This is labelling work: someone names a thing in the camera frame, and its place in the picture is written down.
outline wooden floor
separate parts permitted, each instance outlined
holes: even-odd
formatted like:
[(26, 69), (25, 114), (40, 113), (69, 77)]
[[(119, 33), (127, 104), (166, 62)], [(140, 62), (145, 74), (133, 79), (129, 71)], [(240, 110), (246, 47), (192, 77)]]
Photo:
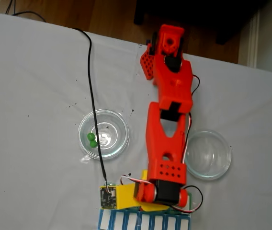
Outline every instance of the wooden floor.
[[(0, 0), (5, 13), (9, 0)], [(164, 23), (185, 28), (184, 53), (237, 63), (239, 35), (225, 45), (215, 43), (216, 32), (146, 15), (143, 25), (133, 23), (136, 0), (17, 0), (16, 12), (34, 11), (48, 23), (78, 27), (99, 35), (144, 44)], [(39, 20), (35, 15), (22, 17)]]

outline yellow bracket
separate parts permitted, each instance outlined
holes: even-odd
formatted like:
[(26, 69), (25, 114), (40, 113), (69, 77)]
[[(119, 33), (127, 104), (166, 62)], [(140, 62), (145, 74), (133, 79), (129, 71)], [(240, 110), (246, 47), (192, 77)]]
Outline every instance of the yellow bracket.
[[(143, 170), (141, 174), (141, 179), (147, 179), (147, 170)], [(135, 183), (115, 185), (110, 186), (110, 188), (115, 188), (116, 192), (116, 209), (123, 209), (129, 207), (141, 207), (146, 212), (152, 211), (162, 211), (169, 207), (165, 205), (158, 205), (153, 203), (139, 202), (134, 198), (134, 188)]]

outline circuit board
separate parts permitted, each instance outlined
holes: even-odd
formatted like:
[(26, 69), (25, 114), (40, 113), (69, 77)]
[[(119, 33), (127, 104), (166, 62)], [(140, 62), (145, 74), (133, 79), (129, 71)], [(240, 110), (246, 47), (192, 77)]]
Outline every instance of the circuit board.
[(100, 187), (101, 208), (116, 209), (117, 208), (116, 187), (109, 187), (108, 189), (110, 193), (106, 191), (105, 187)]

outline mounting hole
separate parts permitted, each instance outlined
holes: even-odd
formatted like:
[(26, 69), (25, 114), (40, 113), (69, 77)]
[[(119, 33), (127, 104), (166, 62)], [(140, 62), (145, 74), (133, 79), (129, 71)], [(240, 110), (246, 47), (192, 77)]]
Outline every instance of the mounting hole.
[(174, 41), (171, 38), (168, 38), (166, 42), (169, 46), (171, 46)]

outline white cloth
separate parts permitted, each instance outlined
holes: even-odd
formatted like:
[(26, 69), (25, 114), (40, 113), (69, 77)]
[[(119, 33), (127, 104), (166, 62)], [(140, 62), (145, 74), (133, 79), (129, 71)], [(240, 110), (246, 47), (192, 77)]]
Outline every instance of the white cloth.
[[(109, 182), (117, 183), (121, 174), (139, 177), (146, 168), (147, 109), (157, 89), (139, 64), (145, 46), (89, 36), (96, 107), (122, 113), (130, 128), (125, 152), (105, 162)], [(0, 230), (97, 228), (101, 167), (81, 161), (77, 137), (92, 110), (88, 47), (73, 29), (0, 15)], [(272, 73), (184, 57), (201, 79), (193, 129), (213, 129), (233, 149), (219, 180), (187, 175), (204, 194), (192, 229), (271, 230)]]

